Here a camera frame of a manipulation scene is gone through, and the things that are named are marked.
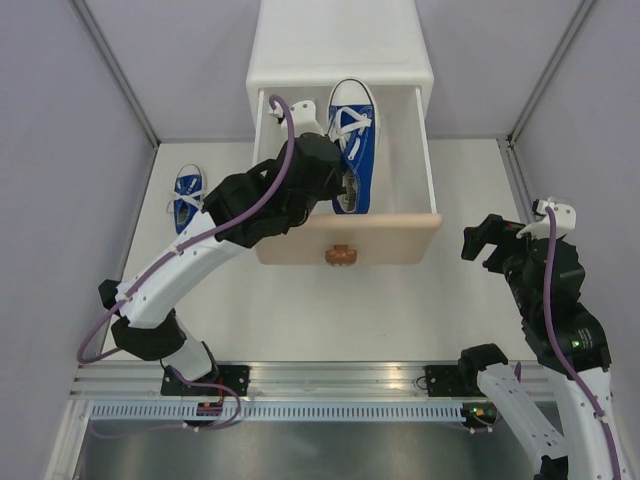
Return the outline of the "blue sneaker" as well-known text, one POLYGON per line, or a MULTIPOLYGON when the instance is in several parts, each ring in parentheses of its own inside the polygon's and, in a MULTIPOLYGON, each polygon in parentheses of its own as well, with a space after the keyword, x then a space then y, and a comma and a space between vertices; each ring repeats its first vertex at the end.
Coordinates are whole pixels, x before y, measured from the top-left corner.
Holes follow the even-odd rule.
POLYGON ((379 140, 379 114, 371 89, 357 78, 345 78, 331 91, 327 134, 341 152, 344 192, 332 201, 335 214, 366 214, 371 205, 379 140))
POLYGON ((199 166, 184 165, 173 183, 172 198, 167 204, 175 232, 181 234, 202 208, 206 192, 205 176, 199 166))

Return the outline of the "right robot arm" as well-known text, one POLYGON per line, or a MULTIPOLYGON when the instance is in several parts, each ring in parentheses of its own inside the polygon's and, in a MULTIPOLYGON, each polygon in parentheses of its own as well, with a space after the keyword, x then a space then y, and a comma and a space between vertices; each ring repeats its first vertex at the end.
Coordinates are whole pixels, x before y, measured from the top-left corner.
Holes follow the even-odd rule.
POLYGON ((525 450, 537 479, 629 479, 612 411, 611 355, 601 323, 582 305, 585 270, 547 208, 524 225, 488 215, 464 230, 461 257, 473 261, 493 246, 486 270, 501 274, 521 316, 525 341, 542 367, 560 416, 555 430, 522 390, 495 344, 462 351, 459 388, 484 394, 525 450))

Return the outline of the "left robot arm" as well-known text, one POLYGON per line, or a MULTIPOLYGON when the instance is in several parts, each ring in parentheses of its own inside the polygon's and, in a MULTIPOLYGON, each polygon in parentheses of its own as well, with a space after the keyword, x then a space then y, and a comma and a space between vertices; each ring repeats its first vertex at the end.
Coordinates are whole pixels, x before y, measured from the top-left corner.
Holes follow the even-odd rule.
POLYGON ((212 393, 216 362, 183 326, 176 305, 215 269, 303 225, 317 203, 342 191, 339 147, 315 133, 286 141, 277 157, 224 178, 152 264, 128 281, 102 284, 116 318, 111 335, 117 349, 160 362, 195 395, 212 393))

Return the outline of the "bear knob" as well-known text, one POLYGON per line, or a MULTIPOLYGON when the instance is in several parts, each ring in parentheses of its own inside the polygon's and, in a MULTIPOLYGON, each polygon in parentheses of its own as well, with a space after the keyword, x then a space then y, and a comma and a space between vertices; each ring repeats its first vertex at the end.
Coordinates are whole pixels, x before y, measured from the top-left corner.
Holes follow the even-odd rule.
POLYGON ((338 244, 325 251, 324 259, 329 266, 348 267, 357 262, 358 252, 346 244, 338 244))

